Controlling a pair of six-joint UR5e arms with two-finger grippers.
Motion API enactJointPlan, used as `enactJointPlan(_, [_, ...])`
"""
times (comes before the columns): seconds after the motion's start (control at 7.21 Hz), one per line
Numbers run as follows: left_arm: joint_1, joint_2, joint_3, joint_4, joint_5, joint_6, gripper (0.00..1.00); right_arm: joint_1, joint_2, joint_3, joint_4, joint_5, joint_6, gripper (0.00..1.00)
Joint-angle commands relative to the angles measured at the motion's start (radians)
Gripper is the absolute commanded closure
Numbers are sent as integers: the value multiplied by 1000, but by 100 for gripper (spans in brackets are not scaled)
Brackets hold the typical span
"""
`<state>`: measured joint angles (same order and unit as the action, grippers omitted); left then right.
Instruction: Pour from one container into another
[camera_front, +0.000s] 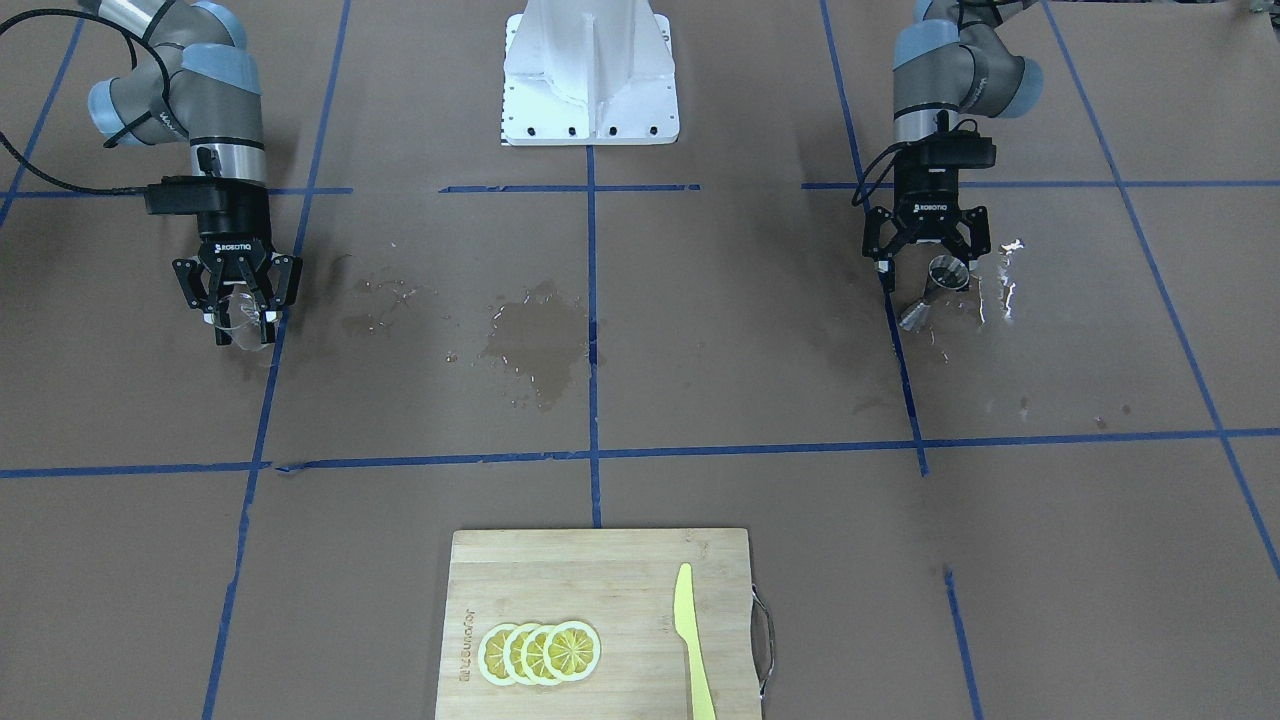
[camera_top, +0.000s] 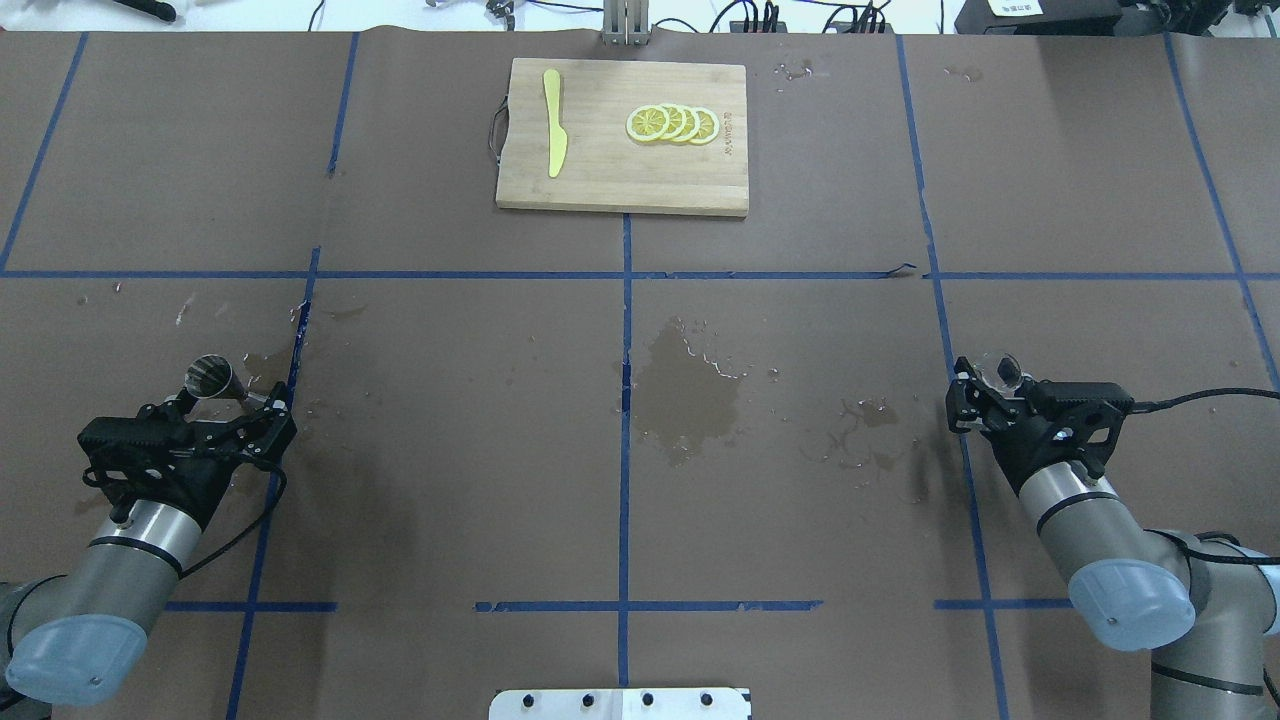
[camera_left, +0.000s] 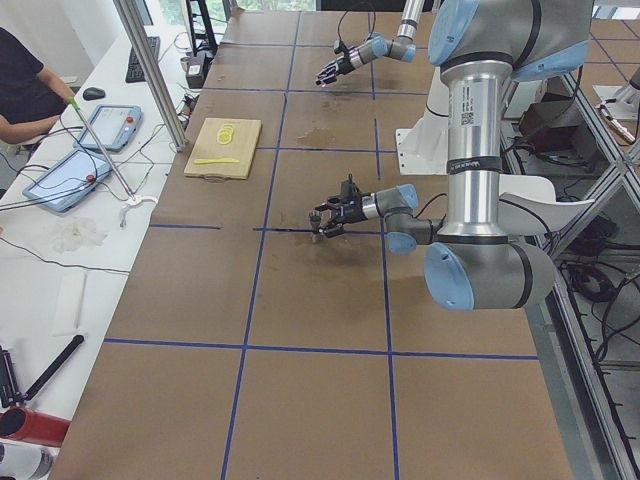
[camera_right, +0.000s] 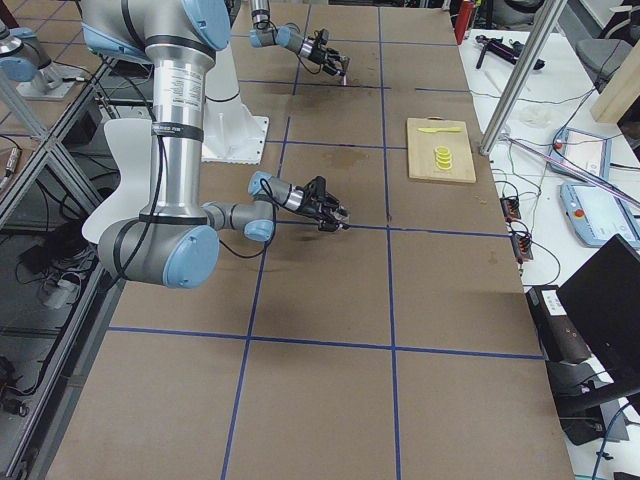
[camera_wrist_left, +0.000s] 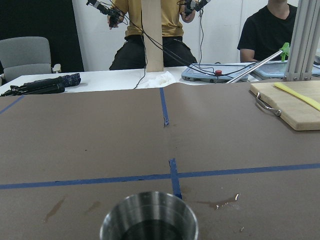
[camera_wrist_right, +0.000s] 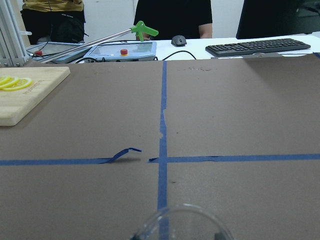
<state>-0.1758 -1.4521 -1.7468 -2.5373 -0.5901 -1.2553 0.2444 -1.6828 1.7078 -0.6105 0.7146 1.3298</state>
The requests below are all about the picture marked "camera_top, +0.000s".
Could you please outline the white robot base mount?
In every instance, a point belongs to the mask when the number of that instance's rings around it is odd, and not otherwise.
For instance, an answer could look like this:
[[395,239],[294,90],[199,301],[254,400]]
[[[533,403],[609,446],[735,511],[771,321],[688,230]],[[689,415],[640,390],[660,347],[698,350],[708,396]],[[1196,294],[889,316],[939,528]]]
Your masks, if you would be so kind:
[[732,687],[512,689],[489,719],[751,719],[750,691]]

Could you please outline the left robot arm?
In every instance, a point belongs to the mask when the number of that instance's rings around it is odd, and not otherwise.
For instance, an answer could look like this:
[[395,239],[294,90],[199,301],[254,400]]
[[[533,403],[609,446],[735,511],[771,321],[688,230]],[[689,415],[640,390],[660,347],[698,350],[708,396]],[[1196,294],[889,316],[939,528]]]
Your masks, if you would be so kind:
[[99,416],[78,434],[83,483],[109,514],[68,574],[3,585],[3,716],[49,719],[58,706],[111,698],[142,657],[242,466],[282,474],[296,437],[291,393],[247,393],[238,416],[195,420],[191,386],[133,416]]

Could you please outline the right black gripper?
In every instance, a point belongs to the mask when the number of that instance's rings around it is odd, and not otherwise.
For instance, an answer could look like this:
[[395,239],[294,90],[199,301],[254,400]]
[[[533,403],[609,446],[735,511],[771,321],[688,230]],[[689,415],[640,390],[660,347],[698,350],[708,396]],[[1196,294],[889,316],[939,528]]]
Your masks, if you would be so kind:
[[1024,372],[1005,374],[1005,397],[968,356],[954,363],[946,392],[946,424],[961,436],[986,432],[995,460],[1011,491],[1020,495],[1039,470],[1075,464],[1100,480],[1135,400],[1103,382],[1037,380]]

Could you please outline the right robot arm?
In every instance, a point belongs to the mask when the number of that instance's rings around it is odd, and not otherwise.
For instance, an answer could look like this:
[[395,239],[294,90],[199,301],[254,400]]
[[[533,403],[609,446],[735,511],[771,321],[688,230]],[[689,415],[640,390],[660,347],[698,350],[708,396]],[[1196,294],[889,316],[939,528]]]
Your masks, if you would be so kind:
[[1277,634],[1277,557],[1222,532],[1138,523],[1107,477],[1123,423],[1201,398],[1138,401],[1110,382],[1057,382],[1011,356],[957,357],[945,411],[979,433],[1068,587],[1111,650],[1149,653],[1152,719],[1275,719],[1265,642]]

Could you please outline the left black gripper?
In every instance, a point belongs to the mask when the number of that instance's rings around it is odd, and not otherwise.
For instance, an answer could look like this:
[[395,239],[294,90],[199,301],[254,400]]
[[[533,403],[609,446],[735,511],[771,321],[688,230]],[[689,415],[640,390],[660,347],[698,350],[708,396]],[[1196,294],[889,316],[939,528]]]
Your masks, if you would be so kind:
[[134,418],[95,418],[78,434],[88,466],[82,480],[122,521],[138,501],[177,509],[207,529],[233,474],[242,465],[275,471],[296,437],[292,393],[284,380],[265,395],[244,391],[244,415],[230,421],[189,421],[198,398],[179,389],[146,404]]

